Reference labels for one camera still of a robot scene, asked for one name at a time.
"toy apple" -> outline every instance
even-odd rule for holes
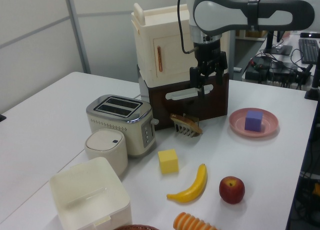
[[[227,176],[221,180],[219,193],[221,198],[230,204],[239,203],[245,195],[244,182],[234,176]]]

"cabinet door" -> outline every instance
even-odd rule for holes
[[[183,35],[184,49],[190,51],[193,49],[193,42],[190,34]],[[186,80],[189,76],[190,67],[197,66],[195,54],[184,54],[181,49],[180,35],[157,38],[153,40],[156,77],[175,78],[176,80]]]

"basket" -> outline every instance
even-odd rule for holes
[[[126,225],[126,226],[120,226],[115,230],[159,230],[159,229],[153,226],[148,226],[148,225]]]

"pink plate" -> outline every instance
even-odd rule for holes
[[[262,123],[261,123],[261,132],[245,130],[246,116],[247,116],[247,112],[249,110],[263,112]],[[276,116],[274,114],[272,114],[269,111],[259,109],[259,108],[239,109],[231,114],[231,116],[229,117],[229,123],[230,123],[231,128],[235,132],[237,132],[241,135],[250,136],[250,137],[268,136],[268,135],[274,133],[279,125],[278,119],[276,118]]]

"keyboard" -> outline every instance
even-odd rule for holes
[[[299,49],[303,64],[317,63],[319,46],[316,40],[299,39]]]

